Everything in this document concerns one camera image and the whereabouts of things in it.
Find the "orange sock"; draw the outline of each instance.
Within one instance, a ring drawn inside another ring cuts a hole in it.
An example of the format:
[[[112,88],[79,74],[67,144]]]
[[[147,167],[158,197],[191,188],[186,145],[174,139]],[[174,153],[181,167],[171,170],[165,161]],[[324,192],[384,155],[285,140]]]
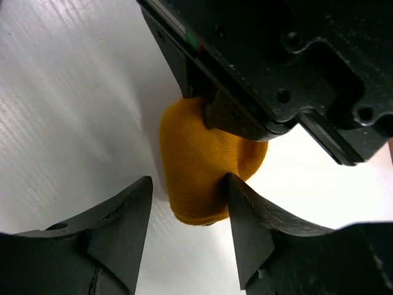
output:
[[[218,183],[228,172],[250,178],[268,143],[256,143],[203,123],[203,98],[181,99],[164,113],[160,146],[169,202],[178,220],[207,225],[228,217]]]

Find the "screw hole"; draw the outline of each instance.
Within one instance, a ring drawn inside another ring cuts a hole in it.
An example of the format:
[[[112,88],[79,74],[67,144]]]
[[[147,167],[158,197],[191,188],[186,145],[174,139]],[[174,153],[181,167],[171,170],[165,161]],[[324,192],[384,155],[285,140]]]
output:
[[[217,37],[223,38],[225,36],[226,27],[223,24],[216,25],[214,27],[214,34]]]
[[[290,99],[290,93],[288,90],[279,90],[276,94],[276,98],[280,103],[288,103]]]
[[[299,47],[303,44],[303,38],[298,32],[290,32],[287,35],[287,42],[291,47]]]
[[[165,36],[163,33],[161,33],[161,31],[157,31],[158,37],[160,37],[160,39],[165,42]]]
[[[373,118],[373,109],[368,106],[364,106],[357,111],[357,114],[363,121],[369,121]]]
[[[46,230],[57,230],[57,229],[65,229],[66,227],[68,227],[68,224],[65,222],[59,222],[56,223],[50,227],[48,227]]]
[[[232,116],[232,118],[233,118],[234,120],[236,120],[236,121],[239,121],[239,120],[240,120],[239,116],[238,116],[237,113],[234,112],[234,111],[231,112],[231,116]]]

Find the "knit fabric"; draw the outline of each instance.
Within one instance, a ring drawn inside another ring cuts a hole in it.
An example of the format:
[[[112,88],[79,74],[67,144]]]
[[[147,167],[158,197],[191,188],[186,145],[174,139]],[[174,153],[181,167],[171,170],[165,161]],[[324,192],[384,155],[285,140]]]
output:
[[[228,217],[227,196],[218,183],[228,172],[250,178],[268,143],[256,143],[203,122],[203,98],[181,99],[164,113],[160,146],[169,202],[178,220],[208,225]]]

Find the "yellow fabric object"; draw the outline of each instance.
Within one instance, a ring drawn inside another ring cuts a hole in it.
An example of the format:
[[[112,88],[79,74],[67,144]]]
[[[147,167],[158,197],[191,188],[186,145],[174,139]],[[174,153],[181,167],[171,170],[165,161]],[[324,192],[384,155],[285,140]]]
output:
[[[256,143],[203,123],[204,98],[181,99],[164,113],[160,146],[169,202],[178,220],[208,225],[228,217],[218,183],[228,172],[247,180],[268,143]]]

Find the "white backdrop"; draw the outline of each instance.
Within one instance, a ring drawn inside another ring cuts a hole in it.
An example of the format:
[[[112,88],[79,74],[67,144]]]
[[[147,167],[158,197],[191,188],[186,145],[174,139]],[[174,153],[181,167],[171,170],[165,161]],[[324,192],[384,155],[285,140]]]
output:
[[[44,229],[151,175],[137,294],[245,294],[229,221],[177,222],[161,186],[158,125],[179,97],[134,0],[3,0],[0,230]],[[271,142],[249,183],[324,226],[393,220],[388,153],[339,167],[296,128]]]

